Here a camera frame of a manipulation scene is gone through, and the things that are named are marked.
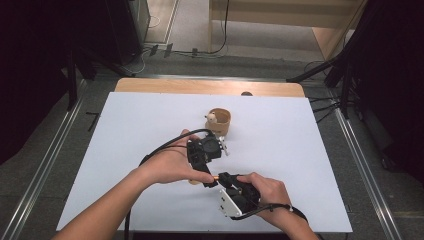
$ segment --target person's left hand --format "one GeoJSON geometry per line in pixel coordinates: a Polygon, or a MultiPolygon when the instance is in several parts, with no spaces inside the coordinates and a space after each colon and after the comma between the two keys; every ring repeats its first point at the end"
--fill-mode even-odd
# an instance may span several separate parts
{"type": "Polygon", "coordinates": [[[180,180],[195,180],[203,183],[214,181],[212,175],[194,170],[187,159],[187,141],[198,139],[196,135],[190,135],[172,143],[166,148],[152,156],[137,170],[142,170],[148,176],[150,184],[170,183],[180,180]]]}

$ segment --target white tabletop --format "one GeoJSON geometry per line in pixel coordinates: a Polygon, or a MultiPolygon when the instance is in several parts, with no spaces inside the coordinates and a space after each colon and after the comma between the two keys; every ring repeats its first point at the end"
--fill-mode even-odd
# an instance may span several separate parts
{"type": "MultiPolygon", "coordinates": [[[[212,174],[255,171],[282,180],[315,232],[352,231],[307,98],[116,92],[105,104],[57,228],[182,129],[204,128],[204,115],[213,108],[229,110],[232,120],[226,137],[231,154],[208,164],[212,174]]],[[[154,185],[134,205],[130,230],[279,231],[256,216],[226,218],[218,210],[221,188],[186,181],[154,185]]]]}

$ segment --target wooden cabinet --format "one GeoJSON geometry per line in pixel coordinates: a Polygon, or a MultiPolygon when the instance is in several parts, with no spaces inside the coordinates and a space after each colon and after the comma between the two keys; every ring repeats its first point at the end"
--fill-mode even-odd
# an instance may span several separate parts
{"type": "MultiPolygon", "coordinates": [[[[313,27],[325,59],[359,19],[366,0],[231,0],[228,21],[313,27]]],[[[227,0],[209,0],[209,46],[212,21],[221,20],[227,0]]]]}

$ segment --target hand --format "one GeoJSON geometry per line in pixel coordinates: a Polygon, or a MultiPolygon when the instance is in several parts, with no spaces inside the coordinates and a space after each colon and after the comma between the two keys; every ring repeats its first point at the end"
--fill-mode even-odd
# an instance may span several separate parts
{"type": "MultiPolygon", "coordinates": [[[[272,178],[264,178],[257,173],[238,176],[237,180],[245,183],[252,183],[252,185],[261,194],[260,205],[266,205],[269,203],[291,204],[286,186],[281,181],[272,178]]],[[[262,211],[257,215],[268,222],[270,222],[273,218],[273,214],[270,211],[262,211]]]]}
{"type": "Polygon", "coordinates": [[[212,175],[194,170],[187,159],[187,141],[198,139],[196,135],[182,138],[156,155],[152,156],[137,170],[148,176],[150,184],[171,183],[180,180],[195,180],[204,183],[214,181],[212,175]]]}
{"type": "MultiPolygon", "coordinates": [[[[237,180],[245,183],[252,183],[261,194],[260,205],[269,203],[291,204],[286,186],[281,181],[272,178],[264,178],[257,173],[238,176],[237,180]]],[[[259,212],[257,215],[281,229],[292,240],[318,239],[303,218],[289,212],[287,209],[276,208],[272,212],[265,210],[259,212]]]]}

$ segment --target black strap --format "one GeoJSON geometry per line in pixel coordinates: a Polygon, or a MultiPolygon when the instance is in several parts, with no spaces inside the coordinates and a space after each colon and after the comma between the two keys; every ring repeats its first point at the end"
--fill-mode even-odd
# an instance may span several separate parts
{"type": "Polygon", "coordinates": [[[305,214],[303,214],[299,209],[293,207],[290,204],[282,204],[282,203],[271,203],[271,204],[268,204],[266,206],[260,207],[260,208],[258,208],[256,210],[250,211],[250,212],[244,214],[243,216],[240,216],[240,217],[231,217],[231,219],[232,220],[242,220],[242,219],[248,218],[250,216],[253,216],[253,215],[255,215],[255,214],[257,214],[257,213],[259,213],[259,212],[261,212],[263,210],[270,210],[272,212],[272,211],[274,211],[275,208],[280,208],[280,207],[287,209],[288,211],[296,214],[297,216],[305,219],[306,222],[308,222],[308,219],[306,218],[305,214]]]}
{"type": "Polygon", "coordinates": [[[269,206],[270,206],[269,210],[271,212],[274,210],[274,208],[282,207],[282,208],[285,208],[285,209],[289,210],[289,212],[292,212],[292,213],[296,214],[297,216],[305,219],[306,222],[308,222],[308,219],[306,218],[305,214],[303,214],[302,211],[300,211],[299,209],[293,207],[290,204],[273,203],[273,204],[270,204],[269,206]]]}

